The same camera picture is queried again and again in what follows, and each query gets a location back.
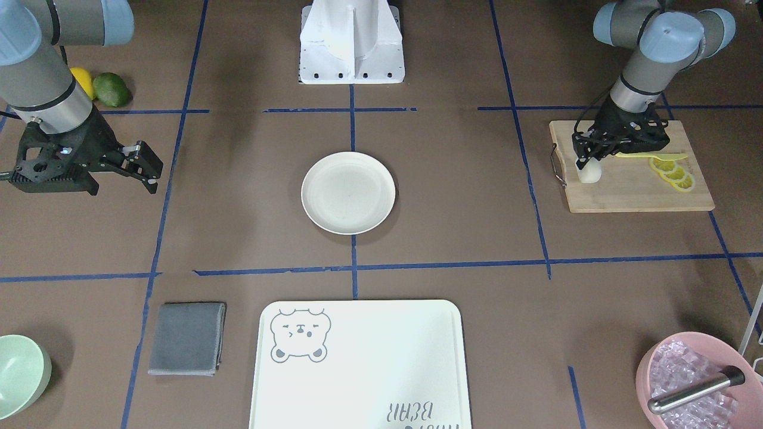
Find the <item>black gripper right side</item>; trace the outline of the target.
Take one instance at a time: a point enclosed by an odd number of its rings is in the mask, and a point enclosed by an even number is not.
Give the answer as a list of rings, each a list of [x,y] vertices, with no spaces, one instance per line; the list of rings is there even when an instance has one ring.
[[[158,189],[163,162],[147,142],[123,147],[97,108],[68,132],[42,131],[40,119],[24,128],[8,181],[22,192],[87,192],[96,195],[93,173],[117,173],[140,181],[150,194]]]

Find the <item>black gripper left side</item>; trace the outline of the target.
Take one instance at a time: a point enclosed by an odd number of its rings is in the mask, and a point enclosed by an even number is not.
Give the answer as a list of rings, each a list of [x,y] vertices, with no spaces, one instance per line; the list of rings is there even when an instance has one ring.
[[[572,134],[578,170],[599,163],[599,157],[662,150],[670,142],[665,131],[668,122],[660,119],[654,102],[647,103],[644,111],[632,113],[619,108],[608,95],[594,124],[585,132],[578,131],[578,125],[575,124]]]

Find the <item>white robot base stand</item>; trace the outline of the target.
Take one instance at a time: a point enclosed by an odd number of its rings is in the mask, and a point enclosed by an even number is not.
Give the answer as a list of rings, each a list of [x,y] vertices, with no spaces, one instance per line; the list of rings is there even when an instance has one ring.
[[[302,8],[299,39],[302,84],[404,81],[400,11],[387,1],[313,1]]]

